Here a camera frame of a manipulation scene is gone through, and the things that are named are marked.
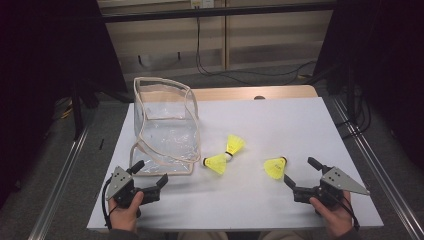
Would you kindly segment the white wall socket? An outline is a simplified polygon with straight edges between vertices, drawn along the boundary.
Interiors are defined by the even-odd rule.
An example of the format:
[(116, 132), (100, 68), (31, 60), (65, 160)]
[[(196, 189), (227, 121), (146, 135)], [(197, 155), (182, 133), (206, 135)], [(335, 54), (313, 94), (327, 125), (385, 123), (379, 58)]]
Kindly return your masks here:
[(190, 0), (193, 9), (200, 8), (213, 8), (215, 6), (214, 0)]

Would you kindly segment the person's right leg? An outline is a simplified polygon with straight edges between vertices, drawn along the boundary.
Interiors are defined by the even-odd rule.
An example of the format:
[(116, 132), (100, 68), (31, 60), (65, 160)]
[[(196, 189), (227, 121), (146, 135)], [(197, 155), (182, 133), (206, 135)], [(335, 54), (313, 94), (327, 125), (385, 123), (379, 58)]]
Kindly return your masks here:
[(264, 231), (259, 234), (258, 240), (316, 240), (310, 231)]

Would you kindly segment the yellow shuttlecock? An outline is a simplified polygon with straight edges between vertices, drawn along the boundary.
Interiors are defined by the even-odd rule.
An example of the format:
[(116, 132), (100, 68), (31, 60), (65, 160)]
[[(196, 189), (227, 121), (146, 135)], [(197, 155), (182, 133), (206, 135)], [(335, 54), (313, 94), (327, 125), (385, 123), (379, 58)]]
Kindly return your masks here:
[(227, 159), (225, 154), (204, 158), (202, 164), (210, 170), (222, 175), (226, 171)]
[(227, 138), (225, 157), (230, 161), (233, 156), (245, 146), (245, 141), (236, 135), (230, 134)]
[(286, 164), (287, 159), (285, 157), (279, 157), (266, 160), (263, 167), (269, 177), (278, 180), (283, 177)]

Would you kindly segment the person's leg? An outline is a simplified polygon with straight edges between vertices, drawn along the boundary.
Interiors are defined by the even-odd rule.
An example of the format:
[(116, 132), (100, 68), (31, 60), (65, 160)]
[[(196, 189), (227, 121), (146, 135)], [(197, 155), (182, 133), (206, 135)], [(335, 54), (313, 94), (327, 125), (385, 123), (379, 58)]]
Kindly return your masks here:
[(316, 240), (310, 231), (264, 231), (259, 234), (258, 240)]
[(180, 232), (177, 240), (229, 240), (225, 232)]

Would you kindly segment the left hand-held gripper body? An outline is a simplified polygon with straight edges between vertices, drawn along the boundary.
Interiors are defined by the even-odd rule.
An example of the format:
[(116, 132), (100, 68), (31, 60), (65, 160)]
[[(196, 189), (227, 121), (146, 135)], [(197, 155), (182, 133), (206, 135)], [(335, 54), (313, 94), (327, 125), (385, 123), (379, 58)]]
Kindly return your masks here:
[(134, 174), (130, 174), (120, 166), (112, 173), (110, 186), (106, 192), (106, 199), (113, 198), (119, 207), (128, 208), (137, 192), (143, 192), (142, 205), (160, 200), (161, 189), (155, 185), (147, 188), (138, 188), (134, 185)]

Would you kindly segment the black stand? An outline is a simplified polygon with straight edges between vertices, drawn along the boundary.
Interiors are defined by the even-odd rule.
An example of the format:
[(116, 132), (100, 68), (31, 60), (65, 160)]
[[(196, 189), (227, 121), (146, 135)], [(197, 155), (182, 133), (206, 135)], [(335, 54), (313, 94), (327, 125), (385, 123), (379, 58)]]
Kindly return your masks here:
[(81, 103), (84, 103), (89, 109), (94, 109), (99, 105), (99, 100), (95, 95), (95, 83), (90, 80), (75, 80), (72, 85), (71, 100), (75, 125), (74, 139), (77, 140), (84, 130)]

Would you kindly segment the dark curtain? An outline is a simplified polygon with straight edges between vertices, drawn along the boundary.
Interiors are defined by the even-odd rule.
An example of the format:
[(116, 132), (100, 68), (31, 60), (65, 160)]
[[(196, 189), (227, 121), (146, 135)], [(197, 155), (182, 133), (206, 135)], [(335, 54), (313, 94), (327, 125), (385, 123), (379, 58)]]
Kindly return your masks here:
[(329, 91), (348, 71), (424, 170), (424, 0), (335, 0), (314, 70)]
[(0, 0), (0, 208), (26, 174), (58, 100), (127, 90), (98, 0)]

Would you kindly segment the person's left leg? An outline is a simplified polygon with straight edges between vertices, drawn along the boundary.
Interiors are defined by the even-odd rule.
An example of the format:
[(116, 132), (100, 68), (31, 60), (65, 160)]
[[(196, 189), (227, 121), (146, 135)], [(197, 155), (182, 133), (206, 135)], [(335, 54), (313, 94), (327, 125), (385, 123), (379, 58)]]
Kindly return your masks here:
[(225, 232), (180, 232), (177, 240), (229, 240)]

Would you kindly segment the metal floor rail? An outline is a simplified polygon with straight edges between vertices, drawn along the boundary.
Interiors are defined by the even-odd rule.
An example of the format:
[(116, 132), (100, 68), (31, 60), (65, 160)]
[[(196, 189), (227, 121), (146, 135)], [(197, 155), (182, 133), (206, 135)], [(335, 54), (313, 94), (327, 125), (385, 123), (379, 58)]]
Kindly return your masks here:
[(43, 210), (39, 215), (28, 240), (45, 240), (50, 225), (62, 200), (65, 188), (68, 184), (74, 166), (86, 141), (88, 130), (89, 128), (85, 127), (80, 133), (79, 137), (73, 142), (59, 177), (54, 184), (48, 200), (44, 205)]
[(416, 217), (409, 204), (394, 185), (392, 179), (389, 177), (383, 165), (380, 163), (377, 155), (372, 150), (365, 136), (360, 132), (359, 128), (349, 120), (347, 107), (339, 97), (336, 97), (333, 100), (333, 103), (340, 117), (346, 121), (349, 134), (353, 137), (356, 145), (367, 161), (371, 171), (374, 173), (375, 178), (378, 180), (382, 190), (388, 197), (389, 202), (393, 206), (394, 211), (400, 218), (400, 221), (409, 233), (411, 239), (424, 240), (424, 228), (421, 226), (419, 219)]

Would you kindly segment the person's right hand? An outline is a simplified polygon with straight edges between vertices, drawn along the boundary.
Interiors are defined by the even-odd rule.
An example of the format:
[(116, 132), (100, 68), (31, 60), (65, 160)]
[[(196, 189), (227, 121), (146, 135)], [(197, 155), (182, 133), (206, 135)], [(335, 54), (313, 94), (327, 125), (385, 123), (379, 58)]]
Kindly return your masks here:
[(330, 240), (336, 240), (353, 228), (351, 215), (340, 205), (328, 209), (318, 199), (311, 197), (310, 204), (324, 218)]

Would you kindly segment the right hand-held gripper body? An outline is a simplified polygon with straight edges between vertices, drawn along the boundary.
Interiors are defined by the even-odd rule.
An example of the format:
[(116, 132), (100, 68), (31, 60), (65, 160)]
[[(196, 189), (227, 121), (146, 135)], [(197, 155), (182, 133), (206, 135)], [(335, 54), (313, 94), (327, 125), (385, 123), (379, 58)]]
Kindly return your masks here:
[(322, 177), (318, 186), (307, 188), (293, 184), (295, 202), (309, 204), (309, 199), (315, 197), (324, 206), (333, 207), (344, 198), (345, 191), (362, 195), (370, 194), (368, 189), (337, 167), (324, 165), (319, 167), (319, 170), (322, 171)]

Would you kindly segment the white board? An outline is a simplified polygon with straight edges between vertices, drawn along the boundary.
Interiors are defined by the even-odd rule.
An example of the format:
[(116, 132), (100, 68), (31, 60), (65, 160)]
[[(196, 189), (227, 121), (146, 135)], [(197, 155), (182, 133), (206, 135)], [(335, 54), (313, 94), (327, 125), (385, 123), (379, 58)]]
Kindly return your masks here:
[(139, 228), (150, 231), (263, 231), (318, 228), (308, 204), (296, 203), (283, 181), (267, 176), (266, 160), (284, 156), (297, 185), (318, 185), (313, 157), (358, 180), (360, 175), (320, 97), (201, 101), (203, 156), (224, 152), (230, 134), (246, 145), (218, 175), (196, 163), (191, 174), (170, 177), (159, 201), (141, 208)]

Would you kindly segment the clear plastic bag beige trim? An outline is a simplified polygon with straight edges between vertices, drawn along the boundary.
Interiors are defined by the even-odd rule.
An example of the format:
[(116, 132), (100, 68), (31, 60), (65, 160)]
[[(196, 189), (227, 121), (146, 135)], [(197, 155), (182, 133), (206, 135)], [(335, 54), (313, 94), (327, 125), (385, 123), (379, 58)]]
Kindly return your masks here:
[(198, 105), (192, 89), (174, 80), (133, 82), (134, 135), (129, 165), (142, 160), (140, 176), (189, 175), (200, 160)]

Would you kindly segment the wooden table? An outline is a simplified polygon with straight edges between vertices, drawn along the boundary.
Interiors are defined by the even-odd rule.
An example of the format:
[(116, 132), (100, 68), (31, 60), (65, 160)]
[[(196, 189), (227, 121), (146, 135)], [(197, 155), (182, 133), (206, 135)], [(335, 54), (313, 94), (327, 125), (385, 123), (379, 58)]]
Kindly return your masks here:
[(312, 98), (318, 94), (309, 85), (193, 89), (198, 101)]

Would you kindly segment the black horizontal bar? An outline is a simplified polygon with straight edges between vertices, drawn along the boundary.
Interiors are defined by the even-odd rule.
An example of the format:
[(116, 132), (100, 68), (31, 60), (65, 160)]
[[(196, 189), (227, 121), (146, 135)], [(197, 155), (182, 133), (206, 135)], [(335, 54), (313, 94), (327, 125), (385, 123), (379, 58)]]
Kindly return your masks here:
[(169, 20), (201, 17), (222, 17), (236, 15), (256, 15), (292, 12), (333, 10), (336, 2), (296, 3), (266, 6), (221, 7), (208, 9), (188, 9), (176, 11), (144, 12), (131, 14), (106, 14), (100, 20), (104, 23)]

